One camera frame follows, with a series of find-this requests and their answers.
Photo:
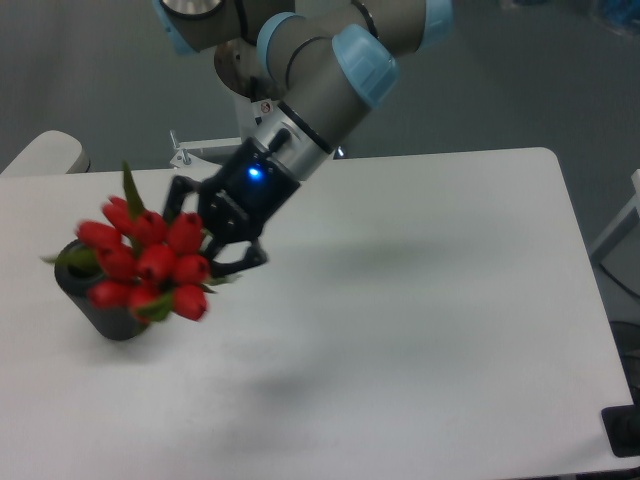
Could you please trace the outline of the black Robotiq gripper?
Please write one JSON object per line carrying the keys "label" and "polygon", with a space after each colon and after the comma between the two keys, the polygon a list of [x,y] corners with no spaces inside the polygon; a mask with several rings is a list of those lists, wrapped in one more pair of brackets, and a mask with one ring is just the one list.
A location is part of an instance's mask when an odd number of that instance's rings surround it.
{"label": "black Robotiq gripper", "polygon": [[[287,143],[276,138],[262,148],[257,140],[246,140],[230,160],[202,183],[190,177],[172,178],[162,217],[172,223],[186,198],[199,192],[197,213],[213,240],[207,245],[207,261],[213,279],[229,277],[266,264],[269,260],[260,237],[265,223],[300,187],[292,174],[275,158]],[[217,260],[224,246],[249,242],[236,260]]]}

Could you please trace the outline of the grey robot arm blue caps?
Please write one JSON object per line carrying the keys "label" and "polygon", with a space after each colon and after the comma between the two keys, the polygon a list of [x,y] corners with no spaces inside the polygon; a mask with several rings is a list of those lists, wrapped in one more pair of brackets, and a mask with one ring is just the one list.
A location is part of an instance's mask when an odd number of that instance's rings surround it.
{"label": "grey robot arm blue caps", "polygon": [[198,197],[211,234],[204,256],[216,278],[264,264],[265,224],[397,81],[397,58],[441,41],[449,1],[352,1],[317,18],[292,1],[158,1],[155,11],[180,53],[241,40],[282,90],[273,110],[215,175],[176,177],[166,215]]}

